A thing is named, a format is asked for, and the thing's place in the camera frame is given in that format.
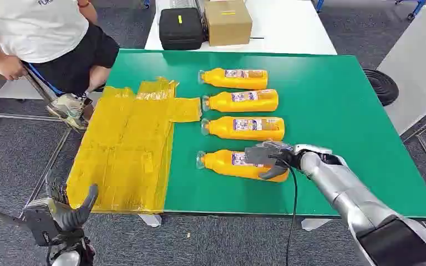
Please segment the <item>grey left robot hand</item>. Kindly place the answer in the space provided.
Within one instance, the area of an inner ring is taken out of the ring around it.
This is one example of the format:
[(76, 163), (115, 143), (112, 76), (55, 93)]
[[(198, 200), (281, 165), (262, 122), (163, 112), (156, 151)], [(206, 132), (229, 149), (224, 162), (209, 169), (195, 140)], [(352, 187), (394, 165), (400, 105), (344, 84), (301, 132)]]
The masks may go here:
[(76, 209), (69, 204), (67, 185), (50, 173), (45, 177), (45, 191), (52, 218), (63, 231), (80, 228), (89, 218), (98, 198), (98, 185), (92, 184), (83, 203)]

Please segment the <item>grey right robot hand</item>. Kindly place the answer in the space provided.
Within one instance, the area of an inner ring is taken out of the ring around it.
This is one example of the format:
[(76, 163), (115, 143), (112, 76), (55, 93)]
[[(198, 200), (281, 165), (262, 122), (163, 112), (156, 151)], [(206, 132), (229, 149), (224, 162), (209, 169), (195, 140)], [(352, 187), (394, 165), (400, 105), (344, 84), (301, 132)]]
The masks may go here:
[(260, 179), (271, 180), (288, 171), (293, 180), (297, 181), (293, 169), (298, 167), (298, 156), (293, 153), (292, 146), (269, 140), (245, 149), (245, 154), (248, 163), (270, 168), (267, 172), (258, 174)]

